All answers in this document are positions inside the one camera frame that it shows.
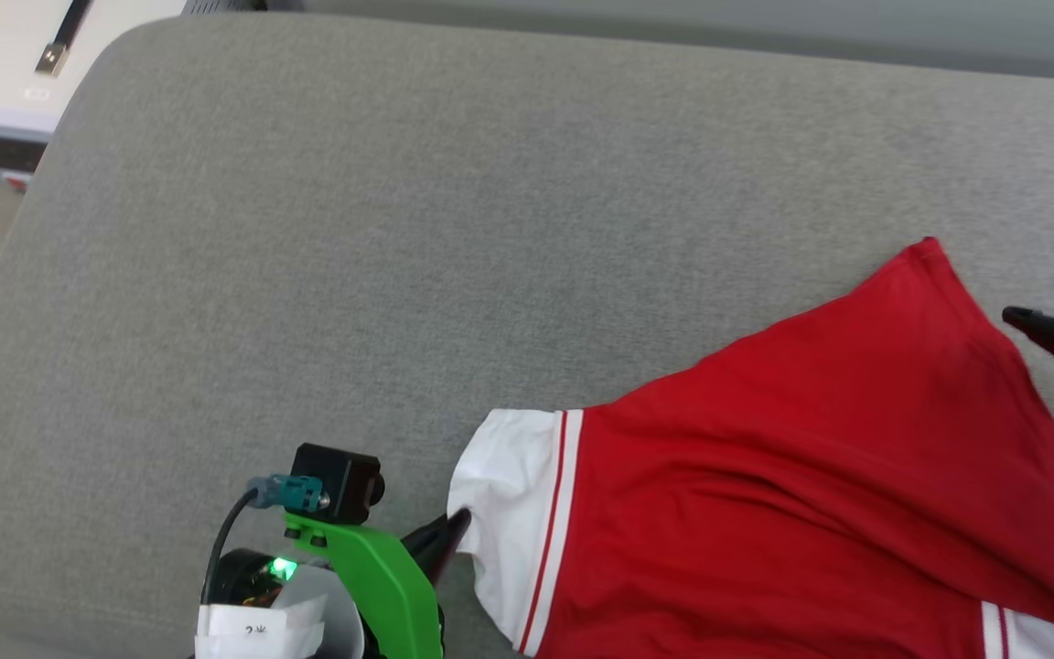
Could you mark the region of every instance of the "black cable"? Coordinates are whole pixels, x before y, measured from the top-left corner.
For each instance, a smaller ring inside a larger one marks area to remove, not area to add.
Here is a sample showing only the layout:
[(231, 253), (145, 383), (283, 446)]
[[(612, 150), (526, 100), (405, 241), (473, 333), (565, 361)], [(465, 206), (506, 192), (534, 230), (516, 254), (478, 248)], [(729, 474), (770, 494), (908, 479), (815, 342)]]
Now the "black cable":
[(76, 33), (80, 32), (80, 24), (87, 16), (87, 7), (92, 0), (72, 0), (72, 5), (67, 7), (67, 13), (63, 16), (62, 24), (59, 24), (59, 32), (55, 33), (55, 41), (63, 45), (67, 51), (72, 50), (72, 41), (76, 38)]
[(210, 564), (206, 566), (206, 581), (201, 583), (202, 606), (209, 605), (213, 597), (214, 573), (218, 571), (218, 560), (222, 558), (222, 545), (226, 545), (226, 536), (231, 535), (231, 526), (234, 526), (234, 520), (237, 520), (238, 513), (242, 512), (242, 509), (251, 501), (254, 501), (254, 498), (257, 496), (259, 496), (259, 488), (250, 488), (245, 496), (239, 498), (238, 503), (234, 504), (234, 508), (231, 508), (231, 511), (226, 515), (226, 521), (222, 522), (221, 528), (218, 529), (218, 537), (214, 538), (213, 549), (210, 549)]

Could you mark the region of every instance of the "red shirt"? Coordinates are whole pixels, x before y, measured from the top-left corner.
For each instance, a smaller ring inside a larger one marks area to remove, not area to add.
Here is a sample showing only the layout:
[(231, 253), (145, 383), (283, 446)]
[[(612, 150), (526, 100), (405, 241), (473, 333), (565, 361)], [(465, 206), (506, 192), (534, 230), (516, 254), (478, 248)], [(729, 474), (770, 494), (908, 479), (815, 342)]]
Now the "red shirt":
[(463, 506), (527, 655), (1054, 658), (1054, 421), (933, 239), (612, 404), (495, 410)]

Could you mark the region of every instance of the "gray sofa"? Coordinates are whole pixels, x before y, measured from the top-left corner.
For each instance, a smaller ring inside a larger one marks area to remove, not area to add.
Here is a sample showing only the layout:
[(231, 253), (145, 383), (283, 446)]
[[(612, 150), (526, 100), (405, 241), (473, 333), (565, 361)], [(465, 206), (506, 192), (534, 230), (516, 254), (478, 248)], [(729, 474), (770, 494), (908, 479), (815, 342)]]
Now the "gray sofa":
[[(494, 407), (611, 400), (934, 234), (1054, 311), (1054, 80), (343, 17), (110, 46), (0, 258), (0, 634), (172, 659), (248, 477), (443, 511)], [(1019, 341), (1054, 412), (1054, 362)], [(231, 546), (280, 550), (279, 515)], [(452, 656), (513, 656), (462, 559)]]

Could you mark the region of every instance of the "white sleeve cuff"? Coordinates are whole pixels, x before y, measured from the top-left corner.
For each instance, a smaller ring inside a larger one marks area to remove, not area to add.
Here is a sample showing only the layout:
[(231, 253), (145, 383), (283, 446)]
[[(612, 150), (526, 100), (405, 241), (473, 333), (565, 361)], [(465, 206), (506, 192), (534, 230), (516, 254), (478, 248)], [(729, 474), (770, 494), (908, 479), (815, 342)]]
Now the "white sleeve cuff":
[(582, 410), (495, 409), (457, 461), (447, 512), (471, 511), (457, 551), (474, 593), (520, 654), (544, 639), (568, 536)]

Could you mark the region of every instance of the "green bracket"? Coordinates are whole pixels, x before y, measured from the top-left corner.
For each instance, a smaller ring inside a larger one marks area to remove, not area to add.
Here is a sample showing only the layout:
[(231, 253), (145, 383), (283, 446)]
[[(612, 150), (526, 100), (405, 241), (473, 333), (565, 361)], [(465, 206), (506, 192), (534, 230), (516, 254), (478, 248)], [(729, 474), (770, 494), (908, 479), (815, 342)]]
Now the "green bracket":
[[(389, 659), (442, 659), (438, 597), (426, 574), (394, 536), (365, 526), (334, 525), (285, 512), (298, 549), (327, 559)], [(327, 546), (314, 546), (325, 538)]]

